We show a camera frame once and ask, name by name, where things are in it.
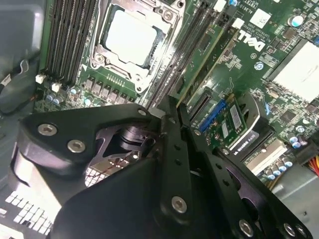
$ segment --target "blue capacitor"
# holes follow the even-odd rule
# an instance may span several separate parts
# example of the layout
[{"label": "blue capacitor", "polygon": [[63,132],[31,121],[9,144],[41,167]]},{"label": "blue capacitor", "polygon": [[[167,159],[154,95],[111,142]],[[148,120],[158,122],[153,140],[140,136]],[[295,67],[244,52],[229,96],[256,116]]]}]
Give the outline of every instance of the blue capacitor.
[{"label": "blue capacitor", "polygon": [[292,144],[293,148],[300,148],[301,147],[301,144],[299,142],[294,142]]},{"label": "blue capacitor", "polygon": [[284,165],[284,163],[283,162],[277,162],[276,163],[276,165],[277,165],[277,167],[279,168],[279,171],[281,171],[281,172],[285,172],[286,170],[287,170],[287,167]]},{"label": "blue capacitor", "polygon": [[84,104],[86,106],[90,106],[92,102],[93,102],[93,98],[91,96],[85,98],[85,100],[84,100]]},{"label": "blue capacitor", "polygon": [[273,171],[271,170],[267,170],[266,175],[269,180],[274,180],[276,178],[276,176],[273,174]]},{"label": "blue capacitor", "polygon": [[271,170],[273,171],[273,174],[275,176],[279,176],[281,174],[281,172],[280,172],[280,170],[279,170],[279,168],[277,166],[272,166]]},{"label": "blue capacitor", "polygon": [[293,27],[299,27],[304,22],[304,18],[302,16],[292,16],[288,20],[288,24]]},{"label": "blue capacitor", "polygon": [[238,1],[237,0],[229,0],[229,5],[237,6]]},{"label": "blue capacitor", "polygon": [[283,163],[286,167],[292,167],[293,165],[293,163],[288,158],[284,158]]}]

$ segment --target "dimm slot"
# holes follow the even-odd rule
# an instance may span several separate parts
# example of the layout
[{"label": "dimm slot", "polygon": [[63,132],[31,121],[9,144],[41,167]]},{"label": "dimm slot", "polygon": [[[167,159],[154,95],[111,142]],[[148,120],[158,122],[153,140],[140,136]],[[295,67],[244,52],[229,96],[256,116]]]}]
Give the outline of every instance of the dimm slot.
[{"label": "dimm slot", "polygon": [[45,70],[48,71],[49,73],[52,70],[52,57],[53,57],[53,52],[54,52],[54,45],[56,42],[56,35],[57,35],[57,30],[58,30],[58,25],[59,25],[59,19],[61,17],[60,14],[60,9],[62,8],[63,0],[56,0],[54,2],[53,6],[53,14],[51,18],[51,29],[50,29],[50,37],[49,37],[49,53],[46,58],[46,63],[45,63]]},{"label": "dimm slot", "polygon": [[58,43],[57,43],[57,46],[58,48],[56,49],[56,58],[53,62],[53,69],[54,69],[54,75],[57,77],[57,78],[60,78],[60,68],[59,68],[59,63],[62,61],[62,58],[63,58],[63,49],[64,49],[64,44],[65,44],[65,38],[66,38],[66,29],[67,29],[67,24],[68,24],[68,21],[70,19],[70,15],[71,15],[71,10],[72,10],[72,7],[71,7],[71,4],[72,4],[72,0],[67,0],[64,8],[65,8],[65,11],[64,11],[64,14],[63,14],[63,17],[61,19],[61,29],[60,29],[60,36],[59,36],[59,39],[58,39]]},{"label": "dimm slot", "polygon": [[89,1],[89,6],[85,8],[85,11],[86,11],[85,24],[84,24],[84,27],[82,28],[82,31],[80,32],[79,47],[78,47],[74,65],[72,66],[73,67],[72,77],[69,78],[71,80],[70,85],[74,85],[76,81],[77,72],[80,67],[81,59],[83,56],[83,49],[84,49],[87,35],[89,33],[92,16],[96,8],[96,3],[97,3],[96,0],[91,0]]},{"label": "dimm slot", "polygon": [[170,74],[172,74],[172,71],[174,70],[177,62],[181,59],[182,55],[185,52],[185,48],[189,48],[189,42],[192,42],[192,36],[194,36],[194,33],[198,31],[197,26],[199,25],[198,22],[201,21],[203,16],[206,14],[207,11],[207,4],[202,3],[202,5],[199,7],[199,9],[196,12],[196,15],[192,22],[190,23],[190,26],[188,27],[186,33],[184,34],[184,38],[179,43],[172,59],[170,60],[170,63],[167,67],[167,69],[164,71],[162,77],[159,80],[159,84],[157,86],[157,91],[154,92],[151,99],[148,102],[147,108],[152,107],[154,103],[159,101],[160,95],[163,95],[163,91],[166,88],[165,83],[167,81],[167,78]]}]

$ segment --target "ram slot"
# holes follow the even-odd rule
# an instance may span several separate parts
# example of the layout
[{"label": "ram slot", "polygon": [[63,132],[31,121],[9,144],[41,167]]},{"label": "ram slot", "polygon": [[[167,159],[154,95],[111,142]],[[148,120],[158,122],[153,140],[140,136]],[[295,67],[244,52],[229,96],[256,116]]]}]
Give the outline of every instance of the ram slot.
[{"label": "ram slot", "polygon": [[72,15],[72,19],[70,22],[70,26],[69,26],[69,34],[66,40],[66,44],[65,44],[65,55],[63,57],[62,63],[61,63],[61,71],[60,71],[60,75],[61,76],[65,76],[66,74],[66,69],[69,68],[70,66],[70,61],[72,58],[72,52],[73,52],[73,46],[74,42],[77,38],[77,33],[80,29],[80,25],[76,24],[77,22],[80,22],[81,20],[81,14],[78,14],[80,9],[82,8],[82,0],[74,0],[74,9],[73,9],[73,15]]},{"label": "ram slot", "polygon": [[184,34],[184,38],[179,43],[168,68],[160,78],[157,89],[149,100],[147,108],[156,106],[177,82],[196,50],[197,44],[194,45],[193,43],[200,41],[210,25],[211,20],[210,9],[207,7],[207,4],[203,3]]},{"label": "ram slot", "polygon": [[54,44],[54,52],[53,52],[53,58],[51,59],[52,60],[52,63],[51,63],[51,70],[50,72],[53,74],[54,77],[57,77],[55,75],[55,62],[56,62],[56,58],[57,58],[57,54],[58,54],[58,51],[59,51],[59,43],[60,43],[60,40],[61,40],[61,31],[62,31],[62,22],[63,20],[65,19],[65,11],[67,11],[66,9],[66,1],[68,0],[63,0],[63,4],[62,4],[62,8],[61,8],[61,12],[60,12],[60,19],[59,19],[59,25],[58,25],[58,30],[57,30],[57,35],[55,36],[56,37],[56,40],[55,40],[55,44]]},{"label": "ram slot", "polygon": [[59,34],[59,39],[57,43],[57,49],[56,49],[56,57],[54,58],[53,62],[53,69],[54,69],[54,75],[57,78],[61,78],[62,76],[60,75],[60,66],[61,66],[61,61],[63,59],[63,56],[65,54],[64,52],[64,46],[66,43],[66,38],[67,38],[67,29],[68,25],[70,24],[70,17],[72,15],[72,0],[67,0],[65,4],[65,11],[63,12],[63,17],[61,19],[61,29],[60,29],[60,34]]},{"label": "ram slot", "polygon": [[96,0],[86,1],[85,7],[83,10],[84,16],[84,24],[81,26],[81,30],[79,32],[78,41],[74,49],[74,55],[72,57],[70,72],[68,74],[68,85],[73,86],[76,81],[77,72],[80,67],[81,59],[83,56],[84,45],[89,33],[89,28],[92,20],[92,16],[96,7]]},{"label": "ram slot", "polygon": [[61,9],[63,6],[64,0],[56,0],[53,6],[53,14],[51,18],[51,29],[50,29],[50,38],[49,38],[49,46],[48,46],[48,55],[45,63],[45,70],[47,74],[51,74],[52,72],[52,58],[54,54],[54,46],[57,41],[57,33],[59,30],[59,23],[61,20]]}]

